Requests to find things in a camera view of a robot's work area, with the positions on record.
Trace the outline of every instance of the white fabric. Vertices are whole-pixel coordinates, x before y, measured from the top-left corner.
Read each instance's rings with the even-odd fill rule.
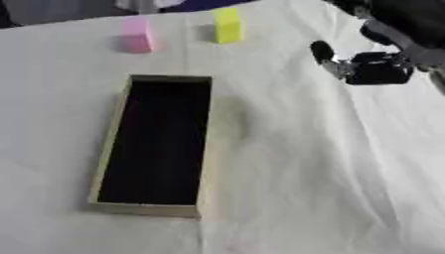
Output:
[[[347,86],[313,61],[377,49],[322,1],[242,5],[243,42],[210,13],[154,15],[160,48],[116,47],[103,18],[0,32],[0,246],[8,254],[345,254],[445,251],[445,97],[427,76]],[[130,73],[215,79],[201,223],[83,202]]]
[[[160,8],[172,7],[184,3],[185,0],[116,0],[116,6],[139,13],[155,13]]]

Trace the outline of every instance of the cube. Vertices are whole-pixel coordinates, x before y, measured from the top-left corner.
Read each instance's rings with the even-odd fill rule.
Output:
[[[154,50],[154,40],[145,18],[132,17],[124,24],[124,45],[128,53],[150,53]]]
[[[241,40],[241,22],[235,8],[215,10],[217,43],[229,44]]]

